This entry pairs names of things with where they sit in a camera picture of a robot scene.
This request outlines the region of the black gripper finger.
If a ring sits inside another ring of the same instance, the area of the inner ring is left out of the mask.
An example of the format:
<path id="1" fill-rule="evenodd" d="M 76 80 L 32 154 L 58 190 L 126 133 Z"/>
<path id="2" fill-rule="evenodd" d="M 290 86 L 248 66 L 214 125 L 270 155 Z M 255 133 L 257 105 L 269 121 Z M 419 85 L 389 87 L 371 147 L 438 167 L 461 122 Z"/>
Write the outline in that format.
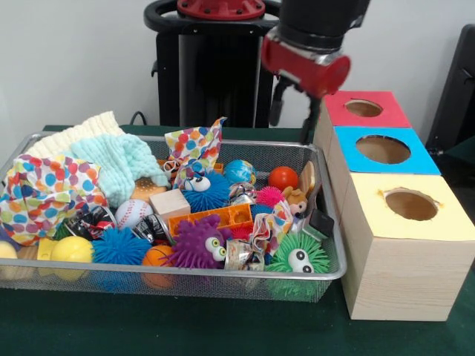
<path id="1" fill-rule="evenodd" d="M 281 77 L 275 86 L 272 103 L 269 111 L 269 124 L 277 126 L 281 117 L 281 110 L 283 107 L 283 94 L 286 90 L 286 80 Z"/>
<path id="2" fill-rule="evenodd" d="M 309 116 L 304 120 L 299 142 L 307 145 L 312 142 L 313 133 L 321 111 L 321 98 L 315 98 L 307 94 L 309 98 Z"/>

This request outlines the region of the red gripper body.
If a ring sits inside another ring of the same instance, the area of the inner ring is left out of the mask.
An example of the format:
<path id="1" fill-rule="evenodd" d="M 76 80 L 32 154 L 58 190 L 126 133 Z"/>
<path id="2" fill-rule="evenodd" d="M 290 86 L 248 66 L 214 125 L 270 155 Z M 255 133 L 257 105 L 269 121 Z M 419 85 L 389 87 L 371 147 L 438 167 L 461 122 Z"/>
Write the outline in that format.
<path id="1" fill-rule="evenodd" d="M 296 84 L 312 97 L 323 97 L 339 90 L 348 77 L 350 58 L 340 50 L 320 54 L 292 46 L 276 32 L 264 36 L 261 60 L 264 67 Z"/>

